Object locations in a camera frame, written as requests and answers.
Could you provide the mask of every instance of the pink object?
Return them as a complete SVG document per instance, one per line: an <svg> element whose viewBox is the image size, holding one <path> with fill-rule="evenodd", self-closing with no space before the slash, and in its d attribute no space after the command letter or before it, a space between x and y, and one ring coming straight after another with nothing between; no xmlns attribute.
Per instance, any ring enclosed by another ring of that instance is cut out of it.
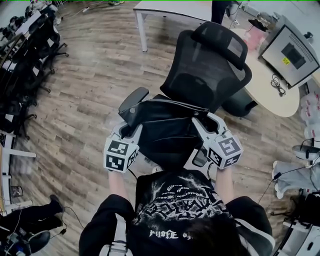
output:
<svg viewBox="0 0 320 256"><path fill-rule="evenodd" d="M248 46L249 51L254 51L260 46L260 42L265 37L266 32L252 26L244 33L243 41Z"/></svg>

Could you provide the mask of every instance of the dark hair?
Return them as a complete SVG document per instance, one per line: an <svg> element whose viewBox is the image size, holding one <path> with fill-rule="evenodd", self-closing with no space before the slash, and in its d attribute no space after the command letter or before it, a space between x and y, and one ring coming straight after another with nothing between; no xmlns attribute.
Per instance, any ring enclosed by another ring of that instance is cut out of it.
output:
<svg viewBox="0 0 320 256"><path fill-rule="evenodd" d="M10 23L15 21L18 17L17 16L13 16L11 19L10 19Z"/></svg>
<svg viewBox="0 0 320 256"><path fill-rule="evenodd" d="M219 256L250 256L240 241L235 220L227 214L195 219L187 232L195 255L201 250Z"/></svg>

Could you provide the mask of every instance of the black t-shirt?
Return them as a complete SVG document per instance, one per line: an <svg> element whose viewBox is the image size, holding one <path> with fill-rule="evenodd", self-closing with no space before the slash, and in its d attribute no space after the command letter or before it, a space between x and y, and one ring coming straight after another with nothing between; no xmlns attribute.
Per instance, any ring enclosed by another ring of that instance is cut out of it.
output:
<svg viewBox="0 0 320 256"><path fill-rule="evenodd" d="M197 170L140 176L135 205L134 211L129 201L110 195L81 234L80 256L99 255L104 245L114 241L115 214L126 221L127 247L134 256L190 255L190 220L216 215L235 219L240 238L249 243L250 252L267 256L275 244L260 205L249 197L239 197L224 205L212 183Z"/></svg>

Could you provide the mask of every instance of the mesh chair backrest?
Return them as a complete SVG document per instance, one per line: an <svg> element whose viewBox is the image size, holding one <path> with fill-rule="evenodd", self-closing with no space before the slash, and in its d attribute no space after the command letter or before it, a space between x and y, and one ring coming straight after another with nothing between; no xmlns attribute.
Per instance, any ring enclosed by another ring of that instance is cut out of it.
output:
<svg viewBox="0 0 320 256"><path fill-rule="evenodd" d="M248 47L236 33L214 22L206 22L199 26L191 38L231 62L238 70L244 68Z"/></svg>
<svg viewBox="0 0 320 256"><path fill-rule="evenodd" d="M219 24L207 22L195 32L185 30L178 37L172 67L160 89L174 101L214 113L251 80L246 56L241 38Z"/></svg>
<svg viewBox="0 0 320 256"><path fill-rule="evenodd" d="M50 35L53 33L54 27L51 18L42 14L30 27L29 34L34 43L42 46L47 42Z"/></svg>

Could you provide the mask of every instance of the wooden floor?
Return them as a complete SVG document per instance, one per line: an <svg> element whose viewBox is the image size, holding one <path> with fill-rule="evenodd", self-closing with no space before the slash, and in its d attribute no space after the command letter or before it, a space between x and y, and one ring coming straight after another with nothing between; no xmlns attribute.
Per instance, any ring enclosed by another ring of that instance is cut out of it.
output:
<svg viewBox="0 0 320 256"><path fill-rule="evenodd" d="M142 53L132 10L136 2L116 7L101 3L76 14L90 4L65 3L60 9L65 19L57 29L61 41L68 45L63 50L70 57L56 58L56 73L46 83L51 93L41 91L38 106L29 111L37 114L37 119L27 124L30 140L16 141L16 149L37 154L35 161L15 157L11 169L12 184L24 190L18 200L42 205L49 202L50 194L56 194L65 206L75 210L84 225L109 195L103 149L106 136L121 120L119 105L141 86L152 95L159 93L170 70L179 33L199 25L147 17L148 52ZM229 27L230 21L224 20L223 24ZM246 21L240 24L248 26ZM236 195L258 201L271 181L273 161L297 161L291 147L304 139L304 125L298 114L281 118L261 106L245 118L230 116L223 110L216 114L224 118L244 148L240 163L234 167ZM136 174L145 173L148 172L142 168ZM134 202L135 179L129 172L125 179ZM270 212L286 211L290 195L296 191L290 193L278 200L272 184L261 201L277 240L284 232L283 218L272 217ZM78 255L82 228L68 209L63 218L68 225L66 234L53 238L37 255Z"/></svg>

